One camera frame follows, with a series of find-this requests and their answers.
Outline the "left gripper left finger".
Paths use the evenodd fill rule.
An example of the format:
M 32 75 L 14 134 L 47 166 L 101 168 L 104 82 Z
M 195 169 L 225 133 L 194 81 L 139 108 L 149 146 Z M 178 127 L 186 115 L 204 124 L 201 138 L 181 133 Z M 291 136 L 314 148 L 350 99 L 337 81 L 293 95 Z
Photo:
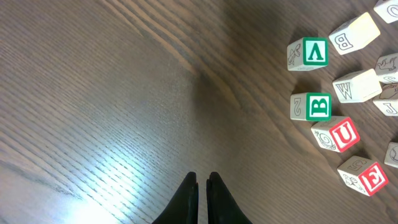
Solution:
M 194 172 L 189 172 L 162 213 L 153 224 L 197 224 L 198 183 Z

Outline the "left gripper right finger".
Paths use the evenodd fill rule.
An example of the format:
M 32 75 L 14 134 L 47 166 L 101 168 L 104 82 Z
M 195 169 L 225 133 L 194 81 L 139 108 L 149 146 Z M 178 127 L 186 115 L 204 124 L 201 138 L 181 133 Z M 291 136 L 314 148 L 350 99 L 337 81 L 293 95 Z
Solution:
M 252 224 L 217 172 L 206 180 L 206 199 L 209 224 Z

